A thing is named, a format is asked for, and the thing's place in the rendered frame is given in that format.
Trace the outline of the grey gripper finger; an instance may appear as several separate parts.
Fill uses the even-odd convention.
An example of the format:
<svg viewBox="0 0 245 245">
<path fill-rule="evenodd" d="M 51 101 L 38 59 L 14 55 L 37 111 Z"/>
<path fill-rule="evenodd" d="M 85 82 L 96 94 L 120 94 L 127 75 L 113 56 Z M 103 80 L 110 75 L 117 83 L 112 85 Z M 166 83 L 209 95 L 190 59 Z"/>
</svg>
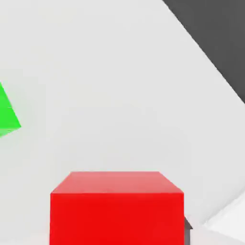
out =
<svg viewBox="0 0 245 245">
<path fill-rule="evenodd" d="M 184 245 L 214 245 L 214 238 L 202 225 L 192 225 L 184 216 L 185 242 Z"/>
</svg>

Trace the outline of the small red cube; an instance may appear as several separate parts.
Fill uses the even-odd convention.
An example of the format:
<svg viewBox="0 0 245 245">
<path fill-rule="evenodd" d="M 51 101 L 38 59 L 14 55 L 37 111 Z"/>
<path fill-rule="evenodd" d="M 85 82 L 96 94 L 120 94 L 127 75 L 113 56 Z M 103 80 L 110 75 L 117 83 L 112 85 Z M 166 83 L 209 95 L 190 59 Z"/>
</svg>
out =
<svg viewBox="0 0 245 245">
<path fill-rule="evenodd" d="M 159 172 L 71 172 L 50 194 L 49 245 L 184 245 L 184 193 Z"/>
</svg>

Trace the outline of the small green cube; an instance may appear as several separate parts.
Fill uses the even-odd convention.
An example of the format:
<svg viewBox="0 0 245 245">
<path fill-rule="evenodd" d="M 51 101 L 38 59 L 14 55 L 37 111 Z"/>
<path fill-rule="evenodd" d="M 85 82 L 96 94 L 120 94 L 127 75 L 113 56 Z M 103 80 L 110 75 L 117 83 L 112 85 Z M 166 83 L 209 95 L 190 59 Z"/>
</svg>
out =
<svg viewBox="0 0 245 245">
<path fill-rule="evenodd" d="M 0 83 L 0 137 L 21 128 L 5 90 Z"/>
</svg>

